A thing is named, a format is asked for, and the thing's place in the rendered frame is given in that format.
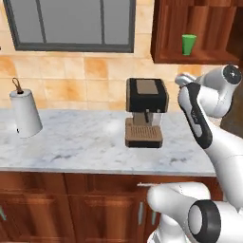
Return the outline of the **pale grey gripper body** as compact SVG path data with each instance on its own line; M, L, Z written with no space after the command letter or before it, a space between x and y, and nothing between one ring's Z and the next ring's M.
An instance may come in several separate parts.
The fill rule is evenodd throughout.
M180 73L175 78L175 83L179 87L183 87L189 83L194 83L196 81L196 77L189 73Z

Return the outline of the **green cup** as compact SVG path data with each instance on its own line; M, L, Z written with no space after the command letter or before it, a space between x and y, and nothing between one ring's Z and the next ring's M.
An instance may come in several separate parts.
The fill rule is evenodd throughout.
M193 46L196 41L196 36L194 34L183 34L182 35L182 54L190 55Z

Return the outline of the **open wooden wall cabinet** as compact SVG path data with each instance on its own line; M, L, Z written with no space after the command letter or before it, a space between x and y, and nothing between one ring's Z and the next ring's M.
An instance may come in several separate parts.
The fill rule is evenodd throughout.
M196 36L190 55L183 34ZM151 55L156 64L243 65L243 0L155 0Z

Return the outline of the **brown paper towel holder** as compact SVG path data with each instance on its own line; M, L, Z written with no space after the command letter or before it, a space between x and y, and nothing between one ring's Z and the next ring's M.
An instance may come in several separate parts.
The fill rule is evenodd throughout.
M19 80L17 78L13 77L12 78L12 82L13 82L13 84L16 87L17 94L23 94L24 93L24 90L22 89Z

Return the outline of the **grey framed window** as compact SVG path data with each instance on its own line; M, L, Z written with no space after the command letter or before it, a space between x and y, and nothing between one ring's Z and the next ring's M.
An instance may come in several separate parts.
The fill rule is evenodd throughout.
M136 0L3 0L14 47L134 51Z

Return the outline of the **white paper towel roll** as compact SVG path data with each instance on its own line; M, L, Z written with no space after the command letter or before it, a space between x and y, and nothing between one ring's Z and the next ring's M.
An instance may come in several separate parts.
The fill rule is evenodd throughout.
M19 137L25 139L39 133L43 125L31 90L24 89L22 94L11 91L9 97Z

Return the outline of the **black and tan coffee machine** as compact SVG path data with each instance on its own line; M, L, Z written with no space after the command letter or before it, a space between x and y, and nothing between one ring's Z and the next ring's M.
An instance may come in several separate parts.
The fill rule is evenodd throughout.
M125 145L129 148L160 148L163 142L161 115L167 112L169 95L163 80L129 78L126 81Z

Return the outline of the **wooden cupboard door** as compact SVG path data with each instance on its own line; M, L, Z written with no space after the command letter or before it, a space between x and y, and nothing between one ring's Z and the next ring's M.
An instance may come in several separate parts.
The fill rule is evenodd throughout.
M75 243L67 196L0 194L7 220L0 225L13 242Z
M143 221L138 225L139 203ZM69 196L76 243L143 243L145 199L137 194Z
M160 213L157 213L155 225L151 224L152 211L153 210L148 206L148 204L145 203L143 243L147 243L148 237L159 225Z

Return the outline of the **wooden drawer front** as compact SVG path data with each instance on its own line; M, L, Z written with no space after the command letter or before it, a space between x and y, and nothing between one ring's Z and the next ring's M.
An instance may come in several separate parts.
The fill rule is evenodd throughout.
M88 193L138 193L147 190L139 183L202 182L213 199L221 199L222 191L216 178L152 175L65 174L65 184L70 195Z
M38 194L66 194L60 173L0 172L0 190Z

